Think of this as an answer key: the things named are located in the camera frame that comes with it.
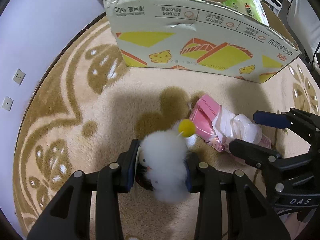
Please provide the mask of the pink plastic pack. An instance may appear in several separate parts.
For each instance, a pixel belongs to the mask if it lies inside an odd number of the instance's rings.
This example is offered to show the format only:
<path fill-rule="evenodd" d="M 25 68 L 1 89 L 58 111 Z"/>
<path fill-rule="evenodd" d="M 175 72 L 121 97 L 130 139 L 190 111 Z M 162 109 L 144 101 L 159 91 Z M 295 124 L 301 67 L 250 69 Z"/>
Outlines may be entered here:
<path fill-rule="evenodd" d="M 228 152 L 234 139 L 271 148 L 272 142 L 259 125 L 243 114 L 234 114 L 209 95 L 205 94 L 195 103 L 189 120 L 195 126 L 192 137 L 199 137 L 217 152 Z"/>

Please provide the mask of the white fluffy pompom plush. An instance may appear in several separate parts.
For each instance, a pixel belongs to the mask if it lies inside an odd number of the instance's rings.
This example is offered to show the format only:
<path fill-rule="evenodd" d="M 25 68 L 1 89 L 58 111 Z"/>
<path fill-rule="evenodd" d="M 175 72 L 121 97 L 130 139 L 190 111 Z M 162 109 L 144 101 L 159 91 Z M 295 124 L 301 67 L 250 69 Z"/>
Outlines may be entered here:
<path fill-rule="evenodd" d="M 139 163 L 146 169 L 144 178 L 160 202 L 176 204 L 188 197 L 185 161 L 188 138 L 195 133 L 194 123 L 183 119 L 171 129 L 150 133 L 140 142 Z"/>

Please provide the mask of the green tissue pack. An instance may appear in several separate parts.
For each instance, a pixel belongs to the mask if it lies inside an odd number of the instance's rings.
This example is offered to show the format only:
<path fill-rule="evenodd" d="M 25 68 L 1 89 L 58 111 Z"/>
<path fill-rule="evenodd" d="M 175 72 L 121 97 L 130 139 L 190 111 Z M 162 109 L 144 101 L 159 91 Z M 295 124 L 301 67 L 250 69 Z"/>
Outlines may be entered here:
<path fill-rule="evenodd" d="M 222 2 L 222 4 L 246 16 L 254 18 L 261 24 L 269 26 L 267 16 L 260 0 L 226 0 Z"/>

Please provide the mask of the white curtain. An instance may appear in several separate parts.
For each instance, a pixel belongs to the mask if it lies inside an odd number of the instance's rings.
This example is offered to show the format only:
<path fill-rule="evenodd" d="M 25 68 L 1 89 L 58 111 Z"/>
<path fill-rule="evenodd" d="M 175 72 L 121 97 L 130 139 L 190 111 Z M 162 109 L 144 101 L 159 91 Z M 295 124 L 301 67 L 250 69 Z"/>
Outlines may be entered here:
<path fill-rule="evenodd" d="M 292 0 L 287 22 L 302 44 L 311 64 L 319 68 L 319 18 L 308 0 Z"/>

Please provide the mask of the beige butterfly pattern rug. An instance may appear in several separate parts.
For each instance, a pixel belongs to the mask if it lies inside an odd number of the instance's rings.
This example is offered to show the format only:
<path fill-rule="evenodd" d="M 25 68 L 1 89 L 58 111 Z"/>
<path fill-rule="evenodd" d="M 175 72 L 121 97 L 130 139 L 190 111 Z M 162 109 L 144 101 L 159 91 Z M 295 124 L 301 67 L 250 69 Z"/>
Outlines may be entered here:
<path fill-rule="evenodd" d="M 319 83 L 296 60 L 263 84 L 179 69 L 125 66 L 106 16 L 95 20 L 39 86 L 25 114 L 13 166 L 24 235 L 70 177 L 116 161 L 131 140 L 171 128 L 204 94 L 235 114 L 319 113 Z"/>

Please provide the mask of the open cardboard box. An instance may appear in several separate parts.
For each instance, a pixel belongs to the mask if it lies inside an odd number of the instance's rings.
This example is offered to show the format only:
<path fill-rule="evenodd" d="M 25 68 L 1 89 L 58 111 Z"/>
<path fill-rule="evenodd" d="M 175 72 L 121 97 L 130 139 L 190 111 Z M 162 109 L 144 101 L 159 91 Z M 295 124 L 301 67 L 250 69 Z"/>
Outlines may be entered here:
<path fill-rule="evenodd" d="M 179 68 L 263 83 L 291 64 L 299 48 L 264 3 L 269 26 L 226 0 L 104 0 L 129 67 Z"/>

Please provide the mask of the lower wall socket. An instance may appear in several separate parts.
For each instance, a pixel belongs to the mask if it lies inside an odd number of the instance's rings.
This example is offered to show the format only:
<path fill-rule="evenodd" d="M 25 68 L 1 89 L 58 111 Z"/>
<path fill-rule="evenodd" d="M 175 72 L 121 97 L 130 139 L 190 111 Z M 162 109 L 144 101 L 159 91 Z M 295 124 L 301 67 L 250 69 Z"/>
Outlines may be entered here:
<path fill-rule="evenodd" d="M 13 102 L 14 101 L 10 97 L 5 96 L 3 103 L 2 103 L 2 108 L 5 109 L 6 111 L 11 111 L 11 107 L 12 107 Z"/>

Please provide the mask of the wall socket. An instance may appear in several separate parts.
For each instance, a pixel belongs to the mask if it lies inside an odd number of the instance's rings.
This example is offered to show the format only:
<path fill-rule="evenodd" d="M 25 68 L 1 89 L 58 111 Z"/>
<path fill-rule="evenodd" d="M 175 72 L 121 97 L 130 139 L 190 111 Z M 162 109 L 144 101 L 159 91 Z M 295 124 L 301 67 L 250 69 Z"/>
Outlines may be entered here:
<path fill-rule="evenodd" d="M 13 102 L 14 101 L 10 97 L 5 96 L 3 103 L 2 103 L 2 108 L 5 109 L 6 111 L 11 111 L 11 107 L 12 107 Z"/>
<path fill-rule="evenodd" d="M 20 70 L 20 69 L 17 69 L 16 70 L 16 73 L 14 74 L 12 80 L 17 83 L 18 85 L 21 85 L 21 83 L 23 82 L 23 79 L 25 77 L 25 73 Z"/>

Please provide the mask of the upper wall socket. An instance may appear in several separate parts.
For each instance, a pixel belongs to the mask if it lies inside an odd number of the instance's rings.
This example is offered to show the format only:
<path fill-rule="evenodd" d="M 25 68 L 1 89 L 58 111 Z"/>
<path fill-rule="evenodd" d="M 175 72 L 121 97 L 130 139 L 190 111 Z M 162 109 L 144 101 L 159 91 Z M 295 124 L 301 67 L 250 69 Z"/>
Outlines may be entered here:
<path fill-rule="evenodd" d="M 23 82 L 23 79 L 25 77 L 25 73 L 20 70 L 20 69 L 17 69 L 16 70 L 16 73 L 14 74 L 12 80 L 17 83 L 18 85 L 21 85 L 21 83 Z"/>

